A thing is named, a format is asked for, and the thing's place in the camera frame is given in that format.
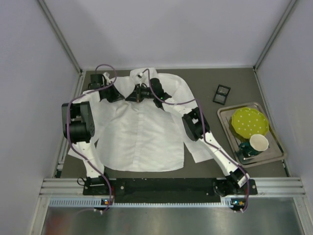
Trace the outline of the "white button-up shirt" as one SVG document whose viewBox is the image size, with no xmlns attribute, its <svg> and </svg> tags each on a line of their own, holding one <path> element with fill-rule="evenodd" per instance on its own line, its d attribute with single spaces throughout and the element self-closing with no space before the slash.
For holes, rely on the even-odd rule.
<svg viewBox="0 0 313 235">
<path fill-rule="evenodd" d="M 152 99 L 109 103 L 92 90 L 83 95 L 90 99 L 96 154 L 107 168 L 173 171 L 184 166 L 185 150 L 196 163 L 212 159 L 208 150 L 188 138 L 182 119 L 156 107 Z"/>
</svg>

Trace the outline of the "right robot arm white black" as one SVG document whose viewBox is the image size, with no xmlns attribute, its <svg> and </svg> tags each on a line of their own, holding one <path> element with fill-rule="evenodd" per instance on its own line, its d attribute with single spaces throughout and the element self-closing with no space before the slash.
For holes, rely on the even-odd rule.
<svg viewBox="0 0 313 235">
<path fill-rule="evenodd" d="M 242 192 L 249 196 L 249 174 L 225 152 L 214 138 L 200 105 L 197 104 L 195 108 L 186 106 L 188 103 L 197 102 L 195 99 L 177 102 L 165 92 L 157 78 L 150 79 L 149 86 L 136 84 L 134 90 L 126 98 L 127 101 L 136 103 L 140 103 L 144 99 L 152 99 L 156 107 L 181 118 L 187 137 L 212 154 L 226 178 L 227 191 L 234 194 Z"/>
</svg>

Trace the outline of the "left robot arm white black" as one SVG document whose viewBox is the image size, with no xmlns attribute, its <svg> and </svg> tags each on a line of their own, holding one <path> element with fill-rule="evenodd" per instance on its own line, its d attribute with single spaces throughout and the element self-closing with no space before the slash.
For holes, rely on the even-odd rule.
<svg viewBox="0 0 313 235">
<path fill-rule="evenodd" d="M 107 73 L 94 73 L 90 76 L 88 90 L 62 105 L 63 134 L 70 149 L 78 155 L 86 168 L 84 195 L 112 194 L 105 167 L 96 152 L 96 125 L 91 110 L 92 105 L 103 99 L 115 102 L 124 99 L 124 96 L 116 89 Z"/>
</svg>

